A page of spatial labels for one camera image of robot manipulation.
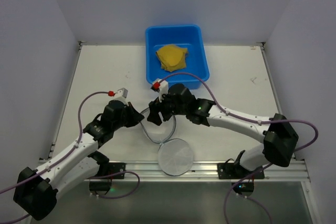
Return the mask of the white mesh laundry bag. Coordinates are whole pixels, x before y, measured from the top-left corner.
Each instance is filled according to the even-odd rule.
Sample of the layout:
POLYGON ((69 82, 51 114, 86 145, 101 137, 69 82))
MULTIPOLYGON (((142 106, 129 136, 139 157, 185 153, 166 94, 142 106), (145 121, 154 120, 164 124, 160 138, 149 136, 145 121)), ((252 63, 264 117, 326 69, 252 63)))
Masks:
POLYGON ((141 112, 144 120, 141 121, 140 125, 147 139, 159 146, 157 153, 159 168, 165 174, 174 177, 190 171, 194 163, 194 152, 188 142, 174 137, 177 127, 176 117, 173 116, 157 126, 147 121, 149 113, 149 108, 141 112))

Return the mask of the yellow bra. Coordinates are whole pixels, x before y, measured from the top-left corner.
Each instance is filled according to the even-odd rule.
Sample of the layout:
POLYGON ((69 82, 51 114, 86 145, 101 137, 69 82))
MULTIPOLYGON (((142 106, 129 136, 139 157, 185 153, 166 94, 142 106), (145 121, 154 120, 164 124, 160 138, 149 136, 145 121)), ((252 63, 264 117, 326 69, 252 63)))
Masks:
POLYGON ((186 68, 188 49, 174 44, 165 45, 155 52, 161 69, 173 72, 186 68))

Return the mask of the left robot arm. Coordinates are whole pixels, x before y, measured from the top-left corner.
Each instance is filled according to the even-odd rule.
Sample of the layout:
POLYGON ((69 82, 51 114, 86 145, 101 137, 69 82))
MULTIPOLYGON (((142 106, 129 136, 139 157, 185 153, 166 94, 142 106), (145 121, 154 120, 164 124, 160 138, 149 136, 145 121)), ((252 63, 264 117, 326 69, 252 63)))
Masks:
POLYGON ((35 220, 42 220, 58 199, 87 178, 116 178, 125 171, 111 173, 109 159, 98 149, 113 138, 116 130, 138 125, 144 116, 131 103, 113 100, 61 153, 35 169, 26 167, 18 175, 13 200, 35 220))

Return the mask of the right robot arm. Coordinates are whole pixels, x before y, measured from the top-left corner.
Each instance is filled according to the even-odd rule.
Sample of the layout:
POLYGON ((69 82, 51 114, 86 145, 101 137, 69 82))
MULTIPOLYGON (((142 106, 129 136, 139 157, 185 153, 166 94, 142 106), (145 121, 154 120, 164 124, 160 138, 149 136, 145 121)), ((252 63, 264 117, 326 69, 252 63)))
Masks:
POLYGON ((221 127, 251 137, 258 145, 241 151, 224 171, 230 177, 243 178, 264 165, 272 163, 288 167, 298 141, 298 135, 282 114, 273 117, 253 116, 220 108, 213 100, 196 98, 178 83, 149 103, 147 120, 159 126, 174 115, 183 115, 196 125, 221 127))

